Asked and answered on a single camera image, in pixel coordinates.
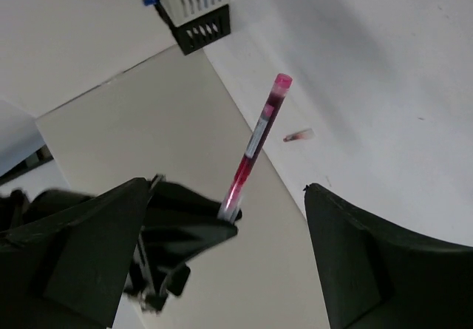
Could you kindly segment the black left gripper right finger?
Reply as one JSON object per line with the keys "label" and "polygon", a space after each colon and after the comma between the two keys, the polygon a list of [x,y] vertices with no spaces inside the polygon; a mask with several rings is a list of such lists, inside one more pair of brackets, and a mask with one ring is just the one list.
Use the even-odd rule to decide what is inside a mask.
{"label": "black left gripper right finger", "polygon": [[304,207],[332,328],[470,328],[472,248],[410,231],[305,187]]}

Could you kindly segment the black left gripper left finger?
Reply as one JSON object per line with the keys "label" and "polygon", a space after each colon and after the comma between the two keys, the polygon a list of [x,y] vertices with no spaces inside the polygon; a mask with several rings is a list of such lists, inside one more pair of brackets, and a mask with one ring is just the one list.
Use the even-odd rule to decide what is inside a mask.
{"label": "black left gripper left finger", "polygon": [[110,328],[149,189],[137,177],[97,197],[36,199],[46,217],[1,232],[1,327]]}

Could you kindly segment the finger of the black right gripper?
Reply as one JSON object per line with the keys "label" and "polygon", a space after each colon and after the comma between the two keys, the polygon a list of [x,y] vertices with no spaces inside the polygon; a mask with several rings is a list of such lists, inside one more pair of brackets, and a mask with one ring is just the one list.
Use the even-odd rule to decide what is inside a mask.
{"label": "finger of the black right gripper", "polygon": [[170,295],[182,296],[188,262],[238,234],[219,220],[220,203],[157,175],[129,267],[123,293],[142,312],[159,313]]}

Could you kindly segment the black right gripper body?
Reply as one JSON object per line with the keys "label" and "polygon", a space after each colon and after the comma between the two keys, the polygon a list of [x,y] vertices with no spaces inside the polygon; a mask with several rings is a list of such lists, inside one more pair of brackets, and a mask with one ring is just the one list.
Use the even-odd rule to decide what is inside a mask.
{"label": "black right gripper body", "polygon": [[1,197],[1,232],[22,228],[27,233],[96,229],[94,197],[66,189],[47,189],[29,199],[21,189]]}

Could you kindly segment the red gel pen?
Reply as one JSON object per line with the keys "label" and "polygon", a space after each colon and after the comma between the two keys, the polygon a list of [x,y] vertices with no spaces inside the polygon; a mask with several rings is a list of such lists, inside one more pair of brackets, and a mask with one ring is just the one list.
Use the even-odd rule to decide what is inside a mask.
{"label": "red gel pen", "polygon": [[307,140],[311,139],[314,136],[314,132],[312,129],[304,129],[302,131],[294,132],[292,134],[286,135],[283,138],[285,143],[292,142],[295,140]]}
{"label": "red gel pen", "polygon": [[289,75],[279,73],[276,76],[269,96],[253,129],[251,138],[248,141],[245,153],[242,156],[239,167],[234,175],[231,187],[221,203],[220,209],[217,213],[218,219],[230,223],[235,222],[239,212],[242,190],[251,174],[256,159],[262,150],[292,82],[293,79]]}

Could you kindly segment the clear spray bottle blue cap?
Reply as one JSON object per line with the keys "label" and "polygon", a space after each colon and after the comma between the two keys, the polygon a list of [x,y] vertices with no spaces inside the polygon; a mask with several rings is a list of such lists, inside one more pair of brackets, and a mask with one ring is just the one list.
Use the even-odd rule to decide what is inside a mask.
{"label": "clear spray bottle blue cap", "polygon": [[143,0],[144,6],[157,5],[158,3],[159,3],[159,0]]}

